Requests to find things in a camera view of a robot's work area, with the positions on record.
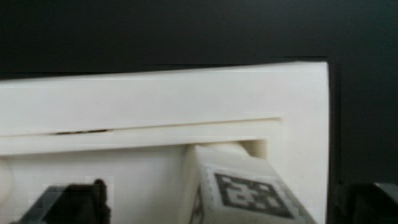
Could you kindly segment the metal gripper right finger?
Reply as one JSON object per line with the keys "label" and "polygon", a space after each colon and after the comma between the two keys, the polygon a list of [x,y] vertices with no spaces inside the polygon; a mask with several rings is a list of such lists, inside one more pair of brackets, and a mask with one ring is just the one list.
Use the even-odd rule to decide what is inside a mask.
{"label": "metal gripper right finger", "polygon": [[398,184],[341,184],[334,224],[398,224]]}

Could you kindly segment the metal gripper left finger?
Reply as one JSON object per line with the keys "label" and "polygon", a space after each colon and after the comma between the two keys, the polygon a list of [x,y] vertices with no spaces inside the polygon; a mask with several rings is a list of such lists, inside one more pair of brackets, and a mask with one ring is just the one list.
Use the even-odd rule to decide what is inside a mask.
{"label": "metal gripper left finger", "polygon": [[20,218],[20,224],[110,224],[107,184],[50,186]]}

